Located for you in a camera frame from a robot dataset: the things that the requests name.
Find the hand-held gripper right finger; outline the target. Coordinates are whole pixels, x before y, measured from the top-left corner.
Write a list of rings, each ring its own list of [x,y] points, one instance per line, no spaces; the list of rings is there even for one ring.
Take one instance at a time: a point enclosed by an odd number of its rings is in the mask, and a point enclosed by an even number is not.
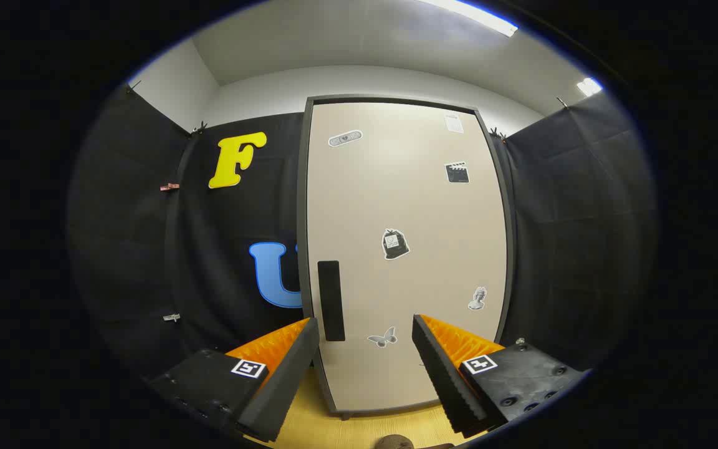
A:
[[[587,375],[538,347],[509,347],[433,317],[413,316],[415,344],[453,432],[464,438],[523,420]]]

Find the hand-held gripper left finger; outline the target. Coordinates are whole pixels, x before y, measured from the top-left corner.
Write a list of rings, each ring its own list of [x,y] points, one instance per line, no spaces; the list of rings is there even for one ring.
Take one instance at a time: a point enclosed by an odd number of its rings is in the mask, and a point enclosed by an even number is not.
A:
[[[198,350],[149,385],[214,431],[273,442],[318,343],[318,322],[308,317],[228,352]]]

